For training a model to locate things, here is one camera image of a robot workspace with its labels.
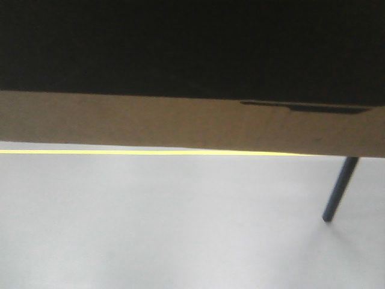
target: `yellow floor stripe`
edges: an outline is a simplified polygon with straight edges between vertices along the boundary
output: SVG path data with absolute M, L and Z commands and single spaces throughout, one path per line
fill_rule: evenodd
M 74 149 L 0 149 L 0 154 L 57 154 L 57 155 L 299 155 L 283 152 L 246 151 L 109 151 Z

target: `yellow line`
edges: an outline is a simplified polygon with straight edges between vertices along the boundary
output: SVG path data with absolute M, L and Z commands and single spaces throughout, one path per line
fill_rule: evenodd
M 299 155 L 283 152 L 246 151 L 109 151 L 73 149 L 0 149 L 0 154 L 54 154 L 54 155 Z

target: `dark background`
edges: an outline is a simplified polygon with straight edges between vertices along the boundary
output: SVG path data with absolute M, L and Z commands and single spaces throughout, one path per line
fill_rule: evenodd
M 382 1 L 0 1 L 0 89 L 385 104 Z

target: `black surface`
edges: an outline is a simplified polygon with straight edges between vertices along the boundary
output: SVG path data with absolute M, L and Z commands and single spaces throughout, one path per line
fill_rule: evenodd
M 349 184 L 350 177 L 353 174 L 358 161 L 358 157 L 347 157 L 345 159 L 333 192 L 330 195 L 329 202 L 326 206 L 324 214 L 322 215 L 322 218 L 325 222 L 331 222 L 333 220 L 334 214 L 337 211 L 338 205 L 342 199 L 347 185 Z
M 385 104 L 383 1 L 0 1 L 0 89 Z

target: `metal table leg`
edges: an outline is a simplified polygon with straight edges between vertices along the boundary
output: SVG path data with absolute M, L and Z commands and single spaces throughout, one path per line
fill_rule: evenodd
M 339 202 L 341 201 L 343 193 L 345 192 L 350 177 L 353 174 L 354 168 L 356 167 L 358 161 L 358 157 L 346 158 L 338 176 L 336 185 L 334 186 L 333 192 L 329 198 L 329 202 L 326 206 L 324 214 L 322 215 L 322 218 L 325 222 L 331 222 L 333 220 L 333 216 L 336 213 Z

